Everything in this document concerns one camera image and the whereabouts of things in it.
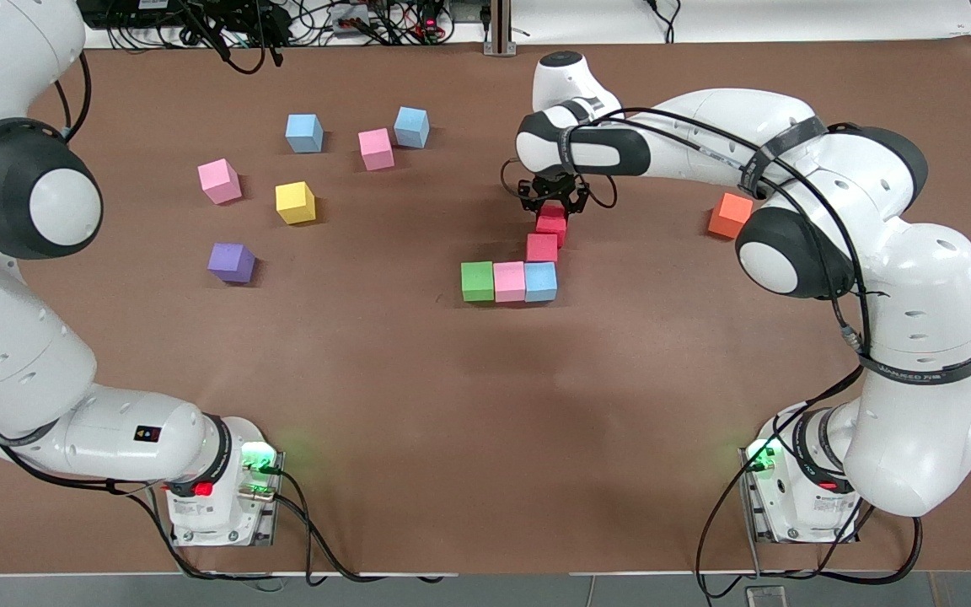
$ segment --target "cable connector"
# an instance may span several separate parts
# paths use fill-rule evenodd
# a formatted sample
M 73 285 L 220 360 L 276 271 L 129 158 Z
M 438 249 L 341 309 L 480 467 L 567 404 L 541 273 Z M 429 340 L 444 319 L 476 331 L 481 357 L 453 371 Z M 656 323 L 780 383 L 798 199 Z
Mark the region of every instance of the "cable connector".
M 853 330 L 851 325 L 845 325 L 841 327 L 841 339 L 844 339 L 848 343 L 849 348 L 860 354 L 863 351 L 863 346 L 860 345 L 860 334 Z

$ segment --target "yellow cube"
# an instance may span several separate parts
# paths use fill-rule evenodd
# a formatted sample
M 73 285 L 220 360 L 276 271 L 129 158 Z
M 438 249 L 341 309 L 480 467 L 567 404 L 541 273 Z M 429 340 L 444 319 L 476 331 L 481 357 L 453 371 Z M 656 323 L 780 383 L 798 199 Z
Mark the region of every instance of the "yellow cube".
M 276 212 L 287 223 L 313 222 L 317 218 L 316 200 L 305 181 L 276 186 Z

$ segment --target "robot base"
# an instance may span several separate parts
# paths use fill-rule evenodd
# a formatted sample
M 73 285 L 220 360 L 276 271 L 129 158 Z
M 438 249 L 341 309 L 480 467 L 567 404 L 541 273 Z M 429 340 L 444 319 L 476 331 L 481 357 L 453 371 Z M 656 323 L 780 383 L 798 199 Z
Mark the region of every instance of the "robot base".
M 238 417 L 223 418 L 231 431 L 233 446 L 227 472 L 209 497 L 178 498 L 167 493 L 173 523 L 174 545 L 272 545 L 275 537 L 276 502 L 281 477 L 248 470 L 243 465 L 243 445 L 263 443 L 258 427 Z M 284 454 L 275 454 L 272 465 L 280 468 Z M 231 503 L 230 512 L 224 504 Z
M 779 418 L 789 417 L 798 406 L 801 405 L 786 408 Z M 740 449 L 740 460 L 745 462 L 770 441 L 741 477 L 741 502 L 748 532 L 756 542 L 833 542 L 859 497 L 856 492 L 825 491 L 807 479 L 780 439 L 770 438 L 773 426 L 774 420 L 766 422 L 759 437 L 746 449 Z M 852 533 L 853 523 L 849 523 L 843 537 Z

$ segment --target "brown table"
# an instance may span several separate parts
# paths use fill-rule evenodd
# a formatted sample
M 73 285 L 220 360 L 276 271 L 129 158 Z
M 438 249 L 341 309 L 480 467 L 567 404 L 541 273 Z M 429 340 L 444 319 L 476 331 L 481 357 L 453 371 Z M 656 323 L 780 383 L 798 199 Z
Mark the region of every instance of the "brown table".
M 210 51 L 93 51 L 92 115 L 74 147 L 103 188 L 104 230 L 24 275 L 92 346 L 100 383 L 257 422 L 355 569 L 690 570 L 736 447 L 855 360 L 829 306 L 763 292 L 732 243 L 705 234 L 721 188 L 682 181 L 621 180 L 615 210 L 575 218 L 550 306 L 462 303 L 459 262 L 517 259 L 531 228 L 497 169 L 550 50 L 289 51 L 251 77 Z M 893 128 L 931 165 L 906 219 L 971 238 L 971 40 L 582 51 L 631 105 L 750 86 L 828 121 Z M 366 173 L 355 135 L 390 126 L 400 105 L 428 108 L 428 149 Z M 324 153 L 290 153 L 288 112 L 320 116 Z M 35 115 L 61 120 L 53 95 Z M 214 207 L 196 166 L 221 157 L 248 199 Z M 287 227 L 274 211 L 274 185 L 295 180 L 319 196 L 316 223 Z M 216 241 L 257 254 L 253 287 L 206 272 Z M 925 531 L 921 568 L 971 569 L 971 476 Z M 302 537 L 285 519 L 275 548 L 191 557 L 301 570 Z M 876 516 L 834 565 L 895 568 L 909 537 L 907 522 Z M 802 567 L 821 549 L 760 554 Z M 706 567 L 750 566 L 733 500 Z M 134 504 L 0 461 L 0 572 L 172 568 Z

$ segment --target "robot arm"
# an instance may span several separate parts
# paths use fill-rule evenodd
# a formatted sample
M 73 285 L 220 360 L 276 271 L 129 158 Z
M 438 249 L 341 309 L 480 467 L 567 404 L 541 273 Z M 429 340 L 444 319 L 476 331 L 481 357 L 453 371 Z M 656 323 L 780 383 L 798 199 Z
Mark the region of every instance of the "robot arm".
M 172 396 L 94 384 L 92 350 L 16 268 L 15 258 L 83 250 L 103 218 L 84 161 L 55 128 L 26 118 L 83 43 L 71 0 L 0 2 L 0 457 L 51 473 L 165 481 L 180 538 L 247 545 L 272 498 L 255 486 L 255 469 L 275 457 L 257 427 Z
M 765 199 L 736 243 L 753 281 L 804 298 L 848 292 L 856 266 L 866 281 L 870 348 L 855 341 L 867 368 L 862 395 L 780 429 L 806 460 L 778 462 L 774 481 L 786 483 L 792 500 L 778 500 L 787 506 L 771 516 L 775 537 L 833 540 L 855 492 L 909 516 L 952 495 L 971 470 L 971 243 L 947 227 L 899 218 L 927 178 L 920 150 L 882 128 L 827 128 L 802 101 L 752 89 L 688 93 L 627 118 L 601 99 L 615 97 L 578 53 L 539 63 L 535 112 L 516 137 L 519 160 L 537 180 L 604 174 L 740 184 Z M 772 435 L 768 422 L 756 443 Z

